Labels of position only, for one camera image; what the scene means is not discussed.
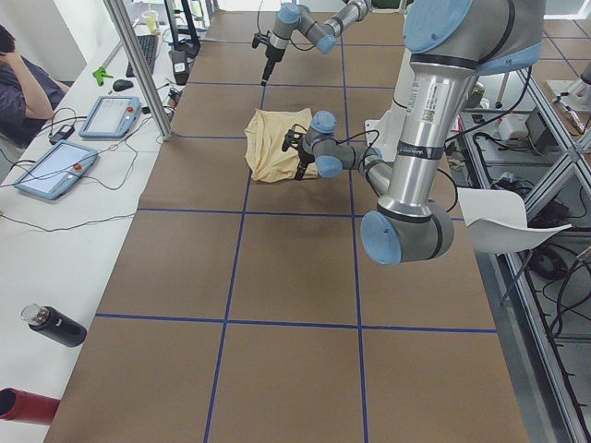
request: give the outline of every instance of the green object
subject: green object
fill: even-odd
[[[99,66],[99,68],[92,73],[92,76],[96,78],[96,84],[99,86],[104,85],[105,78],[113,78],[113,76],[107,74],[106,69],[102,66]]]
[[[413,3],[413,0],[408,0],[406,5]],[[376,9],[398,9],[400,7],[400,0],[372,0],[371,5]]]

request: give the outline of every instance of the cup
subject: cup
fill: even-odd
[[[141,17],[146,22],[150,33],[155,34],[158,31],[158,13],[151,9],[141,13]]]
[[[0,390],[0,419],[49,425],[55,416],[58,399],[6,388]]]

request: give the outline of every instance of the label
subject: label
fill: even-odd
[[[428,125],[437,125],[441,121],[447,103],[450,85],[446,83],[430,83],[415,81],[410,92],[410,102],[406,114],[412,115],[419,102],[420,120]]]
[[[447,102],[447,92],[450,85],[445,83],[431,83],[428,87],[427,103],[421,115],[421,120],[425,123],[436,125],[440,122],[445,103]]]
[[[410,98],[408,100],[408,107],[406,108],[406,115],[412,115],[415,110],[416,97],[418,97],[420,86],[421,85],[418,81],[413,82],[413,88],[410,89]]]

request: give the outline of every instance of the black cable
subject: black cable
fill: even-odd
[[[296,48],[298,51],[301,51],[302,53],[306,53],[306,52],[308,52],[308,51],[311,51],[311,50],[313,50],[313,49],[316,47],[316,46],[314,46],[314,45],[312,44],[312,45],[311,45],[309,48],[307,48],[307,49],[304,49],[304,48],[300,48],[299,46],[297,46],[297,45],[296,45],[296,42],[294,42],[294,40],[293,40],[293,39],[289,39],[289,41],[290,41],[290,42],[291,42],[291,43],[294,45],[294,47],[295,47],[295,48]]]
[[[573,262],[573,264],[571,265],[571,267],[569,268],[569,270],[567,271],[566,276],[564,277],[564,280],[562,281],[561,288],[558,291],[558,296],[556,297],[556,317],[552,320],[552,322],[549,325],[549,331],[552,334],[553,339],[556,339],[562,332],[563,323],[562,323],[561,305],[562,305],[562,297],[564,296],[564,291],[566,290],[566,287],[569,284],[569,281],[571,281],[571,277],[580,268],[581,268],[581,266],[579,266],[579,262],[577,260],[575,260]],[[558,324],[558,330],[556,332],[553,332],[554,327],[557,324]]]
[[[97,151],[96,153],[94,153],[94,154],[91,154],[91,155],[90,155],[89,157],[87,157],[87,158],[91,158],[91,157],[98,157],[98,156],[99,156],[100,154],[102,154],[103,152],[106,152],[106,151],[108,151],[108,150],[113,150],[113,149],[115,149],[115,148],[118,148],[118,146],[119,146],[121,143],[126,143],[126,144],[127,144],[127,140],[128,140],[130,137],[132,137],[134,134],[136,134],[136,133],[137,133],[137,132],[138,132],[138,131],[139,131],[139,130],[140,130],[140,129],[141,129],[143,126],[144,126],[144,125],[146,125],[146,123],[148,123],[148,122],[149,122],[149,121],[150,121],[152,118],[153,118],[153,117],[151,117],[151,116],[150,116],[150,117],[148,117],[148,118],[144,119],[144,120],[141,122],[141,124],[140,124],[140,125],[139,125],[139,126],[138,126],[138,127],[137,127],[137,128],[134,130],[134,131],[133,131],[133,132],[129,133],[129,134],[128,134],[128,135],[127,135],[125,138],[123,138],[123,139],[122,139],[122,140],[120,140],[119,142],[115,143],[114,145],[111,145],[111,146],[109,146],[108,148],[106,148],[106,149],[104,149],[104,150],[99,150],[99,151]],[[133,167],[133,163],[134,163],[134,161],[135,161],[135,159],[136,159],[136,158],[137,158],[137,155],[136,155],[136,156],[134,157],[134,159],[132,160],[132,163],[131,163],[131,165],[129,166],[129,170],[130,170],[130,169]],[[48,179],[48,178],[54,177],[54,176],[56,176],[56,175],[58,175],[58,174],[65,173],[65,172],[69,172],[70,168],[72,168],[74,165],[75,165],[75,163],[73,163],[73,164],[70,164],[70,165],[66,166],[65,168],[63,168],[63,169],[61,169],[61,170],[58,170],[58,171],[51,171],[50,173],[47,173],[47,174],[42,174],[42,175],[34,175],[34,174],[33,174],[33,173],[31,173],[29,170],[27,170],[26,168],[23,168],[22,166],[20,166],[20,165],[19,165],[19,167],[21,167],[21,168],[22,168],[22,169],[25,171],[25,173],[26,173],[27,175],[30,175],[30,178],[26,178],[26,179],[23,179],[23,180],[19,180],[18,182],[19,182],[19,183],[27,183],[27,182],[29,182],[29,181],[32,181],[32,180],[42,180],[42,179]],[[103,183],[102,183],[100,180],[98,180],[98,179],[94,179],[94,180],[98,181],[98,182],[99,182],[101,185],[103,185],[103,186],[104,186],[104,184],[103,184]],[[0,188],[2,188],[2,187],[10,187],[10,186],[14,186],[14,185],[16,185],[16,184],[17,184],[17,183],[10,183],[10,184],[6,184],[6,185],[0,185]]]
[[[541,293],[541,294],[542,294],[542,296],[543,296],[543,297],[544,297],[546,300],[548,300],[549,302],[552,302],[553,304],[556,304],[556,299],[554,299],[554,298],[550,297],[549,295],[547,295],[547,294],[546,294],[546,289],[547,289],[547,288],[548,288],[548,287],[549,287],[551,284],[554,284],[554,283],[556,283],[557,281],[559,281],[559,280],[549,281],[548,283],[546,283],[546,284],[544,285],[544,287],[542,288],[542,290],[541,290],[541,291],[536,291],[536,292],[537,292],[537,293]],[[562,305],[562,304],[561,304],[561,307],[567,308],[568,306],[567,306],[567,305]],[[591,321],[591,317],[588,317],[588,316],[586,316],[585,314],[582,314],[581,312],[579,312],[579,311],[575,310],[574,308],[573,308],[573,309],[570,309],[570,312],[572,312],[573,314],[575,314],[575,315],[577,315],[577,316],[579,316],[579,317],[582,317],[582,318],[584,318],[585,320],[589,320],[589,321]]]
[[[262,34],[260,30],[260,10],[262,9],[262,4],[265,0],[260,0],[259,4],[259,11],[257,11],[257,29],[259,30],[259,34]]]
[[[499,147],[499,150],[512,150],[514,152],[527,152],[529,150],[532,150],[531,146],[509,146],[509,145],[505,145],[503,143],[501,143],[504,140],[500,140],[498,138],[494,138],[493,136],[491,136],[490,134],[487,134],[486,132],[476,132],[473,136],[472,139],[477,138],[477,137],[483,137],[484,139],[491,141],[493,144],[497,145]]]
[[[587,216],[587,212],[589,211],[589,209],[586,206],[585,202],[583,201],[583,187],[582,186],[581,186],[581,189],[579,189],[579,199],[581,200],[581,204],[583,205],[583,208],[585,208],[585,212],[583,212],[583,215],[576,215],[576,216],[568,217],[569,219],[584,219]]]
[[[476,135],[472,136],[472,141],[474,142],[474,146],[476,146],[476,152],[478,154],[478,158],[480,159],[480,163],[482,164],[482,169],[484,170],[484,174],[487,177],[488,183],[490,185],[492,185],[495,182],[495,180],[492,179],[492,177],[490,176],[490,173],[488,172],[487,161],[484,159],[484,154],[482,153],[482,147],[476,141]]]
[[[43,126],[39,130],[39,133],[37,133],[37,135],[35,136],[35,138],[37,138],[38,136],[40,136],[43,131],[46,131],[48,128],[50,128],[50,127],[52,127],[54,125],[59,125],[60,123],[69,122],[70,120],[76,120],[76,121],[78,121],[78,120],[84,120],[85,118],[88,118],[88,116],[87,115],[79,115],[79,116],[76,116],[76,117],[69,117],[69,118],[64,118],[63,120],[58,120],[57,122],[53,122],[50,125],[45,125],[45,126]]]
[[[40,229],[40,230],[44,231],[45,233],[56,233],[58,231],[71,231],[72,229],[80,228],[82,226],[87,226],[89,224],[98,224],[98,223],[104,223],[104,222],[111,222],[111,221],[114,221],[114,220],[123,220],[123,219],[127,219],[127,218],[133,217],[133,216],[134,216],[134,214],[114,215],[113,217],[109,217],[108,219],[85,221],[83,223],[75,224],[74,226],[69,226],[67,228],[47,229],[47,228],[43,228],[42,226],[39,226],[37,224],[29,223],[27,221],[24,222],[24,221],[21,221],[21,220],[16,220],[16,219],[7,217],[2,212],[0,212],[0,218],[7,219],[7,220],[9,220],[11,222],[14,222],[14,223],[24,224],[25,226],[30,226],[31,228]]]
[[[68,111],[71,111],[72,113],[74,113],[74,117],[73,118],[74,118],[74,120],[77,119],[78,116],[76,115],[76,111],[74,109],[72,109],[72,108],[59,108],[58,110],[56,110],[54,112],[54,115],[52,115],[52,122],[51,122],[51,129],[49,130],[49,137],[52,137],[54,135],[54,125],[55,125],[54,119],[55,119],[55,116],[58,115],[61,111],[64,111],[64,110],[68,110]]]
[[[445,175],[450,180],[450,182],[452,182],[453,193],[454,193],[453,204],[450,206],[450,208],[448,210],[446,210],[446,212],[452,212],[453,208],[455,208],[457,206],[458,200],[460,198],[460,196],[458,194],[458,185],[457,185],[457,183],[455,183],[455,180],[453,180],[453,177],[451,175],[447,174],[445,171],[443,171],[440,168],[437,168],[437,171],[442,173],[443,175]]]
[[[517,99],[517,102],[515,102],[511,108],[509,108],[507,111],[504,111],[501,114],[495,116],[494,118],[491,118],[490,120],[487,120],[487,121],[482,122],[476,126],[473,126],[470,129],[466,129],[465,131],[458,132],[457,134],[447,138],[445,140],[445,143],[448,143],[460,136],[468,134],[469,132],[476,131],[477,129],[480,129],[482,126],[486,126],[489,123],[492,123],[495,120],[498,120],[498,119],[504,117],[505,115],[510,114],[517,106],[519,106],[521,101],[524,99],[525,93],[527,92],[527,87],[529,86],[529,80],[531,79],[531,77],[532,77],[532,67],[530,66],[529,68],[527,68],[527,77],[525,78],[524,89],[521,91],[521,94],[520,94],[519,98]]]
[[[375,134],[377,134],[376,138],[374,138],[374,142],[375,142],[375,140],[377,140],[378,137],[380,136],[380,131],[378,129],[370,129],[370,130],[367,130],[367,131],[360,132],[358,134],[355,134],[354,136],[351,136],[349,138],[346,138],[345,140],[342,140],[341,142],[339,142],[339,144],[346,143],[347,141],[351,141],[351,140],[353,140],[353,139],[355,139],[357,137],[360,137],[360,136],[365,136],[366,134],[369,134],[369,133],[372,133],[372,132],[375,133]]]
[[[571,280],[571,277],[574,275],[574,273],[582,268],[585,268],[585,263],[580,264],[580,262],[578,260],[575,260],[573,262],[573,264],[571,265],[571,267],[569,268],[569,272],[567,273],[565,279],[562,281],[561,288],[560,288],[560,290],[558,292],[558,296],[556,298],[556,317],[552,320],[552,322],[549,325],[549,331],[552,333],[553,339],[557,339],[562,333],[562,328],[564,326],[562,316],[565,313],[567,313],[568,311],[575,309],[576,307],[582,305],[583,303],[585,303],[587,300],[589,300],[591,298],[591,292],[589,292],[588,295],[586,295],[583,299],[579,300],[578,302],[576,302],[572,305],[568,305],[564,308],[561,308],[562,297],[564,296],[566,286],[568,285],[568,283]],[[558,325],[558,328],[557,328],[556,332],[553,332],[554,327],[556,327],[557,325]]]
[[[303,127],[299,123],[294,124],[292,126],[292,129],[295,129],[296,127],[301,127],[302,129],[304,129],[304,132],[307,132],[308,131],[308,128],[307,127]]]
[[[394,102],[394,104],[396,104],[396,106],[398,106],[399,108],[403,108],[403,109],[408,109],[408,106],[404,106],[403,104],[400,104],[399,102],[396,101],[396,99],[392,98],[392,101]]]
[[[14,162],[10,165],[10,171],[12,171],[14,169],[15,166],[20,166],[21,163],[36,163],[37,161],[35,160],[19,160],[17,162]]]

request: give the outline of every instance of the person's hand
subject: person's hand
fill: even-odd
[[[12,53],[0,53],[0,64],[12,66],[19,62],[22,62],[22,57],[16,48]]]

